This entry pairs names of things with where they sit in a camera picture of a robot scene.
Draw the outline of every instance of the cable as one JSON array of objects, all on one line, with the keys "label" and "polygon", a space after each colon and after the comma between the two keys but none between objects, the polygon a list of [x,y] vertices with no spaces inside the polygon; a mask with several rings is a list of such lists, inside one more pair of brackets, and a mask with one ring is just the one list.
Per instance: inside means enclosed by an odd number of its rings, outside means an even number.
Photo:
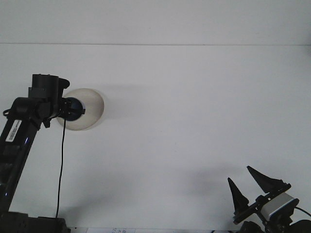
[{"label": "cable", "polygon": [[64,128],[63,128],[63,139],[62,139],[62,163],[60,166],[60,174],[59,174],[59,183],[58,183],[58,195],[57,195],[57,209],[56,209],[56,217],[58,217],[58,211],[59,211],[59,196],[60,196],[60,184],[62,181],[62,175],[63,175],[63,166],[64,166],[64,140],[65,140],[65,129],[66,129],[66,120],[64,119]]},{"label": "cable", "polygon": [[301,209],[301,208],[299,208],[299,207],[295,207],[295,209],[300,210],[300,211],[302,211],[303,213],[305,213],[305,214],[307,214],[307,215],[309,215],[309,216],[311,217],[311,214],[308,213],[307,211],[305,211],[305,210],[303,210],[303,209]]}]

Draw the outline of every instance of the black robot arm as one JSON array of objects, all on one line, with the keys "label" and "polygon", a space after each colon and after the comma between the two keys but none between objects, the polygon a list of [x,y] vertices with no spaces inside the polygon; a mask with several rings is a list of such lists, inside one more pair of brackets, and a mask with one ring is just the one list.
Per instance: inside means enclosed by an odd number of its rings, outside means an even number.
[{"label": "black robot arm", "polygon": [[22,174],[32,143],[43,123],[46,128],[55,117],[67,119],[70,99],[62,98],[69,81],[52,75],[34,74],[27,98],[17,98],[11,109],[3,114],[6,125],[0,137],[0,232],[1,233],[68,233],[61,218],[28,217],[9,212],[18,181]]}]

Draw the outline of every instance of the sticker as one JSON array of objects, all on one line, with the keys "label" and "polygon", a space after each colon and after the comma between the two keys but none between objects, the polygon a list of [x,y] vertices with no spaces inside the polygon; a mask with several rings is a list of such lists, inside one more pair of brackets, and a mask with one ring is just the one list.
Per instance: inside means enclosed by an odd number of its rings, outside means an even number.
[{"label": "sticker", "polygon": [[21,125],[21,120],[15,120],[14,121],[14,123],[11,127],[11,130],[10,130],[6,140],[5,140],[6,142],[13,142],[14,141],[20,125]]}]

